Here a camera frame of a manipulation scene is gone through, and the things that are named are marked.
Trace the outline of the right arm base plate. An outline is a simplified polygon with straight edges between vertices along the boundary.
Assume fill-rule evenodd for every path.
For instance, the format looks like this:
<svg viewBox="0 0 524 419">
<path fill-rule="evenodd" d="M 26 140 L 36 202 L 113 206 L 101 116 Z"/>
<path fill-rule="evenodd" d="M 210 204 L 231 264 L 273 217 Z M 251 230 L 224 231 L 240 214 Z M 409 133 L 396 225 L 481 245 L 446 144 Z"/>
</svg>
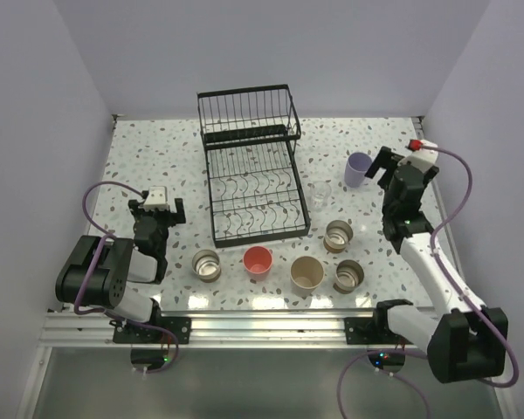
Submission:
<svg viewBox="0 0 524 419">
<path fill-rule="evenodd" d="M 343 319 L 344 336 L 348 345 L 409 345 L 410 341 L 392 332 L 380 331 L 371 317 Z"/>
</svg>

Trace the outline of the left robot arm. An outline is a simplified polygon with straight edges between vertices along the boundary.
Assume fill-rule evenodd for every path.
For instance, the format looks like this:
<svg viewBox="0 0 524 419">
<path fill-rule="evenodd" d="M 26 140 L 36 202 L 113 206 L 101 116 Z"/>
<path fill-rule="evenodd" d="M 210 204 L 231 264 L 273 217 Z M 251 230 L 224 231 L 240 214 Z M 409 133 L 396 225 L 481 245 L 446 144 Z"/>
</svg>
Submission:
<svg viewBox="0 0 524 419">
<path fill-rule="evenodd" d="M 169 229 L 186 223 L 183 200 L 175 199 L 175 210 L 136 200 L 128 206 L 134 236 L 80 237 L 56 280 L 56 298 L 79 315 L 106 314 L 117 343 L 171 343 L 175 339 L 166 334 L 159 304 L 128 284 L 158 285 L 164 279 Z"/>
</svg>

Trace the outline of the beige plastic cup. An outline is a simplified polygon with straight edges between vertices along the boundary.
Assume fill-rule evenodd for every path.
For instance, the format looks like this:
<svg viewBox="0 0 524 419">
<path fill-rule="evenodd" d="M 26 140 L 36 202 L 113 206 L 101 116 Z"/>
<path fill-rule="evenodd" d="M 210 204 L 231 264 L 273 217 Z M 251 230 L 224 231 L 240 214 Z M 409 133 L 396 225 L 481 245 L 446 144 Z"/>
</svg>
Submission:
<svg viewBox="0 0 524 419">
<path fill-rule="evenodd" d="M 290 268 L 293 293 L 300 297 L 309 296 L 322 283 L 325 276 L 321 262 L 313 257 L 296 258 Z"/>
</svg>

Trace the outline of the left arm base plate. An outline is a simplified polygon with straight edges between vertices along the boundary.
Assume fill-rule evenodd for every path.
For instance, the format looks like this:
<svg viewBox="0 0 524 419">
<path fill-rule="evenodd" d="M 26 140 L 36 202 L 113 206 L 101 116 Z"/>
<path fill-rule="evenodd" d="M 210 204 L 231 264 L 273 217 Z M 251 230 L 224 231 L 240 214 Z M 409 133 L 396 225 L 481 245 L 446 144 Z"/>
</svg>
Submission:
<svg viewBox="0 0 524 419">
<path fill-rule="evenodd" d="M 114 327 L 113 343 L 115 344 L 166 344 L 169 340 L 172 343 L 178 340 L 179 344 L 187 345 L 190 341 L 191 323 L 191 318 L 188 317 L 161 317 L 156 326 L 167 329 L 175 335 L 175 338 L 169 338 L 162 331 L 123 324 L 114 319 L 109 321 L 109 325 Z"/>
</svg>

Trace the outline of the lilac plastic cup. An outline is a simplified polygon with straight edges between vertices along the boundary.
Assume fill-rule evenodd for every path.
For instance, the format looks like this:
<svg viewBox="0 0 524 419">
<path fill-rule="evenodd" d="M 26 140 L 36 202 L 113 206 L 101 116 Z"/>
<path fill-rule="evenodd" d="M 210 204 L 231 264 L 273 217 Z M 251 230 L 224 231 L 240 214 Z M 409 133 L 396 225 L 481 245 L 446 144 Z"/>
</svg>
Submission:
<svg viewBox="0 0 524 419">
<path fill-rule="evenodd" d="M 347 159 L 344 171 L 346 185 L 350 188 L 360 187 L 372 161 L 372 158 L 367 154 L 361 152 L 351 154 Z"/>
</svg>

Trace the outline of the coral pink plastic cup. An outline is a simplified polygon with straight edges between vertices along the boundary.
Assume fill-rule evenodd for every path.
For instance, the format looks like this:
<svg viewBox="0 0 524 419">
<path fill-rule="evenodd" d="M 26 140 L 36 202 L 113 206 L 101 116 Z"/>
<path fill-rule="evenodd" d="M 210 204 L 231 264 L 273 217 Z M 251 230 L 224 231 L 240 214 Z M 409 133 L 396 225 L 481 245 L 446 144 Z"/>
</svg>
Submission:
<svg viewBox="0 0 524 419">
<path fill-rule="evenodd" d="M 243 256 L 244 268 L 254 281 L 264 280 L 268 276 L 272 262 L 272 253 L 263 246 L 252 246 Z"/>
</svg>

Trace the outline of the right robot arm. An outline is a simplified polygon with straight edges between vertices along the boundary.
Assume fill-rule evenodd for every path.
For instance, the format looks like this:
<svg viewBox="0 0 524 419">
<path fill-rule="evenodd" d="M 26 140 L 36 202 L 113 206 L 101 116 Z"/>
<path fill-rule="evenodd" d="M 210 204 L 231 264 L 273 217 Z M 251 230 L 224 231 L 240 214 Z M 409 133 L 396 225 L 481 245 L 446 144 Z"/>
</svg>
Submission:
<svg viewBox="0 0 524 419">
<path fill-rule="evenodd" d="M 459 276 L 421 210 L 423 194 L 438 173 L 441 149 L 428 141 L 411 141 L 410 155 L 383 147 L 366 177 L 376 173 L 383 190 L 384 237 L 409 265 L 426 290 L 438 316 L 432 319 L 406 299 L 377 303 L 371 331 L 381 342 L 401 337 L 422 350 L 436 379 L 442 383 L 487 381 L 503 374 L 511 356 L 508 319 L 490 308 Z"/>
</svg>

